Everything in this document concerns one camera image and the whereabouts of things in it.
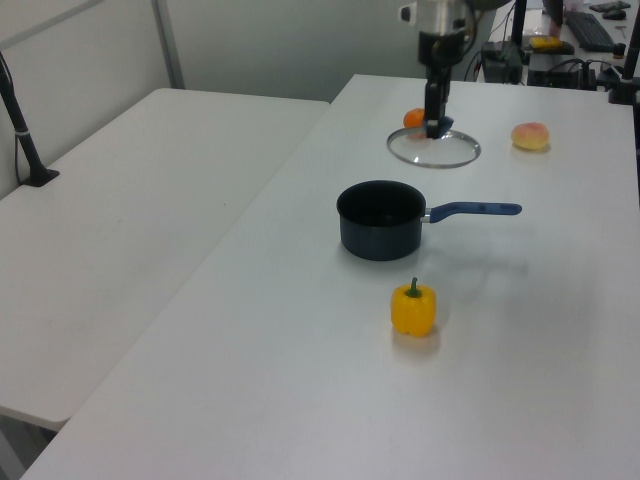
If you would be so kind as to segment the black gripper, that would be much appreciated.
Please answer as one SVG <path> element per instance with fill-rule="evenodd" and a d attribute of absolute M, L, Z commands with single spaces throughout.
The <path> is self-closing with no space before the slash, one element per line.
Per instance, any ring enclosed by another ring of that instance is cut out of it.
<path fill-rule="evenodd" d="M 418 34 L 418 60 L 425 66 L 424 127 L 428 138 L 440 137 L 440 118 L 446 118 L 450 79 L 437 79 L 450 72 L 465 55 L 466 34 L 463 30 L 449 34 Z"/>

